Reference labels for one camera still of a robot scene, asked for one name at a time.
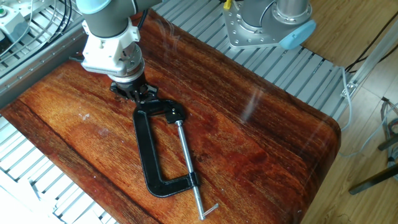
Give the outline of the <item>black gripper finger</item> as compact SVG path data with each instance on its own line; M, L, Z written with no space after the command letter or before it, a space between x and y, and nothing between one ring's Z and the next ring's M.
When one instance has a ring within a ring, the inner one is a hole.
M136 90L136 104L144 104L157 99L157 86L142 85Z
M132 85L123 85L122 83L112 83L109 88L113 93L117 94L125 100L134 101L134 88Z

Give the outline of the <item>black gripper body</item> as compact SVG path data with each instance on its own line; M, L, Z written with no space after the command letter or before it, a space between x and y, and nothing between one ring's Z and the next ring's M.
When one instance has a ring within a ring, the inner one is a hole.
M142 73L139 77L129 81L129 82L114 82L118 92L121 93L143 93L148 90L146 76Z

